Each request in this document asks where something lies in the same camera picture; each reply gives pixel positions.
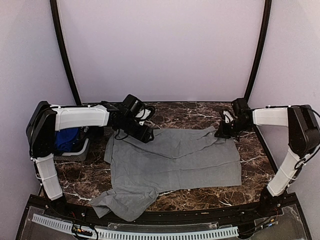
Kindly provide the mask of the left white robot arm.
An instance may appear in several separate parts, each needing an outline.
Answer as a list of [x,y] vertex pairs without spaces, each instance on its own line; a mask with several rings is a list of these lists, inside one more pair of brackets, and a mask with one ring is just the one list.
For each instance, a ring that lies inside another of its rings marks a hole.
[[145,125],[145,121],[154,113],[154,108],[131,94],[115,104],[107,101],[83,106],[51,105],[47,101],[38,103],[26,128],[29,156],[47,197],[53,201],[50,208],[58,217],[67,218],[71,208],[60,199],[63,190],[54,164],[56,132],[82,127],[111,127],[148,143],[154,140],[154,131]]

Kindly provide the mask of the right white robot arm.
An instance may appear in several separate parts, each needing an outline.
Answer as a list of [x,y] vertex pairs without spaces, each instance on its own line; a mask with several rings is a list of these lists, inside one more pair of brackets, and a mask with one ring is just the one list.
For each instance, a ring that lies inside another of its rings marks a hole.
[[215,137],[235,140],[254,127],[275,127],[287,133],[288,150],[266,189],[271,197],[279,197],[300,174],[302,168],[320,150],[319,113],[310,105],[284,105],[251,109],[245,98],[231,103],[232,111],[220,111],[221,121]]

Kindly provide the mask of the grey button shirt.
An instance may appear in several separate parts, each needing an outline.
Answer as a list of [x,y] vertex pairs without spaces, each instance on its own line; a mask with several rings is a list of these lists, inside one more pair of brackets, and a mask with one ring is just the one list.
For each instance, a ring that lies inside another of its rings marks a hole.
[[104,161],[110,164],[112,188],[90,201],[97,216],[113,212],[131,222],[162,192],[241,185],[235,142],[215,132],[213,126],[156,129],[148,143],[124,134],[110,137]]

